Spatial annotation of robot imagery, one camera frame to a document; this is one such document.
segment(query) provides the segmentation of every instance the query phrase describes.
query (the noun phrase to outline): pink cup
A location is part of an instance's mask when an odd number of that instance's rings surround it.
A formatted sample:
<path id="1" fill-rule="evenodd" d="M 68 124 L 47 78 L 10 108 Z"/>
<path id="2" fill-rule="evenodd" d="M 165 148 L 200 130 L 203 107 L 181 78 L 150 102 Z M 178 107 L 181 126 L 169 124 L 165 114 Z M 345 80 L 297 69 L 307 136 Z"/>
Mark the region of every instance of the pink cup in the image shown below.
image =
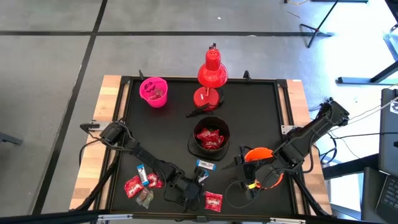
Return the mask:
<path id="1" fill-rule="evenodd" d="M 167 82 L 163 78 L 150 77 L 145 79 L 139 87 L 139 95 L 146 100 L 153 108 L 160 108 L 167 102 Z M 160 98 L 152 100 L 154 95 L 161 95 Z"/>

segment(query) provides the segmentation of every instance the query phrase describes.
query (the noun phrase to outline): red candy wrapper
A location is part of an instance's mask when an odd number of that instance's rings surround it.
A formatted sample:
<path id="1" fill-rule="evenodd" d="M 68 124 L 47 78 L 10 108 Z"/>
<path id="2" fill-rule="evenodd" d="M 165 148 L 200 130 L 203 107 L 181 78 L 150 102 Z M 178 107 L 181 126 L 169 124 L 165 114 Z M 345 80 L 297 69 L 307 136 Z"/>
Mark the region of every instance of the red candy wrapper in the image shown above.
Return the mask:
<path id="1" fill-rule="evenodd" d="M 129 198 L 135 196 L 135 194 L 140 192 L 142 189 L 144 189 L 144 186 L 142 185 L 138 175 L 124 184 L 124 190 Z"/>
<path id="2" fill-rule="evenodd" d="M 149 180 L 148 187 L 153 188 L 162 188 L 163 187 L 163 182 L 162 180 L 154 173 L 151 173 L 147 176 Z"/>
<path id="3" fill-rule="evenodd" d="M 209 131 L 207 128 L 203 128 L 203 130 L 197 134 L 197 138 L 202 140 L 201 146 L 209 150 L 219 149 L 221 143 L 224 141 L 224 136 L 220 136 L 219 129 Z"/>
<path id="4" fill-rule="evenodd" d="M 223 203 L 222 195 L 205 192 L 205 209 L 210 209 L 216 212 L 220 212 L 222 203 Z"/>

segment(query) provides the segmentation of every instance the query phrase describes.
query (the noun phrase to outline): black bowl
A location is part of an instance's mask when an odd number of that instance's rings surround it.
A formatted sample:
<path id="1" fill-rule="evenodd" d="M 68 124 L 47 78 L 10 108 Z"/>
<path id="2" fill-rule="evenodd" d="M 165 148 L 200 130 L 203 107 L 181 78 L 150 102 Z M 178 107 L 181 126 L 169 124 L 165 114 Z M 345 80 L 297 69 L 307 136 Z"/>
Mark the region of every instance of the black bowl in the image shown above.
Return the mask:
<path id="1" fill-rule="evenodd" d="M 200 133 L 203 128 L 207 128 L 210 131 L 216 129 L 220 130 L 220 135 L 224 136 L 224 141 L 221 143 L 220 148 L 209 150 L 201 146 L 202 141 L 197 138 L 197 134 Z M 225 123 L 225 121 L 217 116 L 207 116 L 206 118 L 201 119 L 193 129 L 193 139 L 195 140 L 197 147 L 207 154 L 214 154 L 223 150 L 224 147 L 228 147 L 229 137 L 230 133 L 228 125 Z"/>

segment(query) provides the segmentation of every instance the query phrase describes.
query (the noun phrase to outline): lamp base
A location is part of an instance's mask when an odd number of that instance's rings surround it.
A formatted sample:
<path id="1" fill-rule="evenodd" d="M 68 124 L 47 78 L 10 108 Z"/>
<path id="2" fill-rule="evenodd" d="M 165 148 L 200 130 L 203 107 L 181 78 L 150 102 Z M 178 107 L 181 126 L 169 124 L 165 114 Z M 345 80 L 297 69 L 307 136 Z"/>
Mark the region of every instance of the lamp base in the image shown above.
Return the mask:
<path id="1" fill-rule="evenodd" d="M 193 103 L 197 108 L 209 104 L 209 107 L 203 109 L 204 111 L 216 109 L 220 100 L 220 94 L 218 94 L 217 90 L 213 88 L 209 88 L 209 93 L 207 96 L 206 94 L 207 88 L 204 86 L 200 87 L 197 91 L 195 91 L 195 94 L 193 94 Z"/>

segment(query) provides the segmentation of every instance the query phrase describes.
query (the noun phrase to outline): wooden platform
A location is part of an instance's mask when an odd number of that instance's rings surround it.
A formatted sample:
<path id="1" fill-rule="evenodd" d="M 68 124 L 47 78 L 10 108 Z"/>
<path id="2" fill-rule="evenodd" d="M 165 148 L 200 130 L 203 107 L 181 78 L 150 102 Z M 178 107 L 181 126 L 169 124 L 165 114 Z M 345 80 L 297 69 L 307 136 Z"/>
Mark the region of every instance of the wooden platform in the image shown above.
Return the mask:
<path id="1" fill-rule="evenodd" d="M 93 119 L 97 121 L 112 121 L 116 98 L 118 97 L 121 76 L 119 75 L 105 75 L 101 90 L 99 92 Z M 300 80 L 287 80 L 290 107 L 292 109 L 294 125 L 305 126 L 310 122 L 310 115 L 308 113 L 308 105 L 304 95 L 303 84 Z M 121 118 L 124 106 L 126 104 L 128 84 L 124 86 L 122 102 L 119 109 L 119 118 Z M 287 108 L 285 107 L 285 99 L 282 88 L 279 88 L 280 102 L 282 105 L 282 113 L 284 122 L 287 123 Z M 304 174 L 305 183 L 315 200 L 322 206 L 322 208 L 331 214 L 329 198 L 326 191 L 325 180 L 323 178 L 322 167 L 320 164 L 318 151 L 313 147 L 313 161 L 314 168 L 311 173 Z M 105 146 L 101 143 L 94 143 L 88 146 L 83 154 L 80 170 L 77 176 L 75 189 L 73 191 L 70 209 L 79 206 L 84 199 L 90 194 L 100 178 L 101 166 L 105 155 Z M 310 167 L 310 159 L 305 159 L 303 169 L 308 170 Z M 108 193 L 109 181 L 103 189 L 101 197 L 100 208 L 105 207 L 105 201 Z M 300 214 L 304 214 L 300 190 L 295 186 L 297 207 Z"/>

